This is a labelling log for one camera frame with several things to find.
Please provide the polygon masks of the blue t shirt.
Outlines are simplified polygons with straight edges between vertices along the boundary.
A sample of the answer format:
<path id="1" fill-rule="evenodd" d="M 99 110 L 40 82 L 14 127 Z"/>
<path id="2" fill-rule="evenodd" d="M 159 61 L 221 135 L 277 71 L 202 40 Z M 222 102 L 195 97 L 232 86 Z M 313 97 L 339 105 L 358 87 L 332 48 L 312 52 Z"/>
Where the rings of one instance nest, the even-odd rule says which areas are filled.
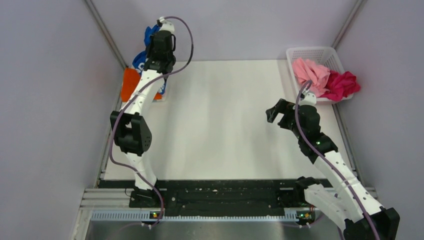
<path id="1" fill-rule="evenodd" d="M 153 27 L 148 26 L 145 29 L 143 42 L 144 42 L 144 45 L 145 45 L 146 48 L 151 43 L 150 36 L 152 34 L 158 32 L 159 31 L 159 28 L 160 27 L 156 24 Z M 142 73 L 143 73 L 143 70 L 144 70 L 144 66 L 145 66 L 145 63 L 146 63 L 146 59 L 147 59 L 147 51 L 146 50 L 143 50 L 132 61 L 132 66 L 138 72 L 138 74 L 140 76 L 142 76 Z M 157 101 L 162 98 L 162 96 L 161 96 L 162 86 L 160 87 L 160 89 L 156 93 L 156 96 L 154 97 L 154 99 L 157 100 Z"/>

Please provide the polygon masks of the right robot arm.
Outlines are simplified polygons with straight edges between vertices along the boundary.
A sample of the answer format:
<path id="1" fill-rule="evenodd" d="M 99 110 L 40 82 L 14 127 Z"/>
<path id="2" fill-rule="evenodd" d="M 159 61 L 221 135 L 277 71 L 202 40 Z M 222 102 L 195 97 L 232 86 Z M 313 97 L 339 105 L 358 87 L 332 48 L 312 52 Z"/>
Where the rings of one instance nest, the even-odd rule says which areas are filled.
<path id="1" fill-rule="evenodd" d="M 346 165 L 336 144 L 321 131 L 321 118 L 314 106 L 281 98 L 265 113 L 269 123 L 282 114 L 278 126 L 295 135 L 301 153 L 335 190 L 329 193 L 317 179 L 300 177 L 293 192 L 297 205 L 317 207 L 336 224 L 345 240 L 396 238 L 400 215 L 376 200 Z"/>

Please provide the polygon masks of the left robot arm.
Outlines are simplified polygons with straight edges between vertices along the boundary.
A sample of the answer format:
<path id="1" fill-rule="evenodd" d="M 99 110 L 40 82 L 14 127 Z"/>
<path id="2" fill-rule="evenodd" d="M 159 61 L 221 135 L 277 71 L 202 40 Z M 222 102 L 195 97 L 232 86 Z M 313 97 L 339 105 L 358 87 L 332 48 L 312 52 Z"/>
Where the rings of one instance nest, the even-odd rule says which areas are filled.
<path id="1" fill-rule="evenodd" d="M 161 204 L 161 194 L 156 188 L 157 177 L 146 154 L 153 142 L 153 135 L 145 116 L 158 91 L 173 72 L 176 63 L 175 41 L 172 30 L 158 30 L 148 36 L 141 66 L 134 68 L 138 81 L 128 93 L 125 105 L 110 115 L 112 142 L 128 161 L 121 163 L 121 166 L 134 172 L 131 207 L 137 204 L 157 207 Z"/>

